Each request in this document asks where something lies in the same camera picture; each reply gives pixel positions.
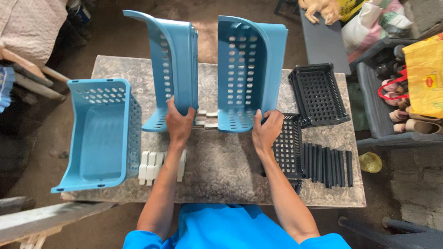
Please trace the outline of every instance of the black plastic basket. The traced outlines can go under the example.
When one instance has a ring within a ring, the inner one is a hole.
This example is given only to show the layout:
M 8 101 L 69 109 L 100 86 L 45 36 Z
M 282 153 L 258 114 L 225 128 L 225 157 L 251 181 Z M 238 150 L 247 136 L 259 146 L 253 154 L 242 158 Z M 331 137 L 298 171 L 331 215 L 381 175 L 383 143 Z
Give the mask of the black plastic basket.
M 351 119 L 345 113 L 333 68 L 332 63 L 297 65 L 289 74 L 302 128 L 336 125 Z
M 300 115 L 283 113 L 284 122 L 272 149 L 277 163 L 288 179 L 303 177 L 303 143 Z

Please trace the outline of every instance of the blue plastic basket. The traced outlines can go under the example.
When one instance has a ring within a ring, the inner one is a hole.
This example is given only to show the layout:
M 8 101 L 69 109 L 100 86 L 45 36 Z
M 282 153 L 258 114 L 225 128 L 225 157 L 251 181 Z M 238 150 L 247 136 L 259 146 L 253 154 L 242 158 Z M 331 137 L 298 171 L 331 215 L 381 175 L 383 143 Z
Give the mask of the blue plastic basket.
M 257 109 L 277 107 L 287 36 L 282 24 L 218 17 L 219 131 L 248 131 Z
M 158 19 L 131 10 L 124 10 L 123 15 L 148 26 L 157 109 L 142 129 L 146 132 L 166 131 L 166 100 L 172 95 L 182 115 L 187 115 L 189 107 L 198 109 L 198 31 L 189 22 Z
M 69 80 L 74 108 L 71 152 L 51 193 L 113 187 L 138 175 L 141 108 L 124 79 Z

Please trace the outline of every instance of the red bag handle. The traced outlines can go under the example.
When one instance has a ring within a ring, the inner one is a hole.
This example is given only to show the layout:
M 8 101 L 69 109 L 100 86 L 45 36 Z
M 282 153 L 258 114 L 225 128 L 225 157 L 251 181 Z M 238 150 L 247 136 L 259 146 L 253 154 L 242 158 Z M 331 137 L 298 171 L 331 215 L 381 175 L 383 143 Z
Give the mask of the red bag handle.
M 398 96 L 398 97 L 392 97 L 392 98 L 391 98 L 391 97 L 386 97 L 385 95 L 383 95 L 383 94 L 381 93 L 381 90 L 383 89 L 383 87 L 388 86 L 388 85 L 391 85 L 391 84 L 394 84 L 395 82 L 402 82 L 402 81 L 405 81 L 405 80 L 408 79 L 408 72 L 406 71 L 406 68 L 403 69 L 403 70 L 401 70 L 399 73 L 400 73 L 401 75 L 403 75 L 403 76 L 401 76 L 401 77 L 399 77 L 399 78 L 397 78 L 397 79 L 395 79 L 395 80 L 389 82 L 388 84 L 386 84 L 386 85 L 384 85 L 384 86 L 381 86 L 381 87 L 378 89 L 378 95 L 379 95 L 380 97 L 382 97 L 382 98 L 384 98 L 384 99 L 409 98 L 409 94 L 403 94 L 403 95 L 400 95 L 400 96 Z

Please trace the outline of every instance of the yellow plastic container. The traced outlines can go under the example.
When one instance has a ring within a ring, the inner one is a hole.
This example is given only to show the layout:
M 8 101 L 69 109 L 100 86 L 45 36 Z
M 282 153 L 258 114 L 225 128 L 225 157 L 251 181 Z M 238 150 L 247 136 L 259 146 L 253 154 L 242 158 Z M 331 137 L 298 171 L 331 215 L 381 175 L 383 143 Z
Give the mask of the yellow plastic container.
M 372 152 L 367 152 L 363 155 L 358 156 L 358 160 L 360 161 L 360 168 L 363 171 L 369 173 L 377 173 L 382 168 L 380 157 Z

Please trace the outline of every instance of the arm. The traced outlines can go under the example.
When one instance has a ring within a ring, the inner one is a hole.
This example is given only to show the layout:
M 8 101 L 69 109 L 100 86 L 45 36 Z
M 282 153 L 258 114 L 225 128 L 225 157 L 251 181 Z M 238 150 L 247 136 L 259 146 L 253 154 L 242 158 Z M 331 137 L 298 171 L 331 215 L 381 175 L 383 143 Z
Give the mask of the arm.
M 261 111 L 257 110 L 253 128 L 255 150 L 263 164 L 271 188 L 272 202 L 283 229 L 301 243 L 306 239 L 320 236 L 315 220 L 309 209 L 295 193 L 288 179 L 281 171 L 274 157 L 272 144 L 280 135 L 284 116 L 274 110 L 264 114 L 268 120 L 262 125 Z
M 179 161 L 195 115 L 195 110 L 190 107 L 188 114 L 183 117 L 175 108 L 174 97 L 168 100 L 167 105 L 166 124 L 171 142 L 165 163 L 137 223 L 137 230 L 155 233 L 163 240 L 166 239 L 171 226 Z

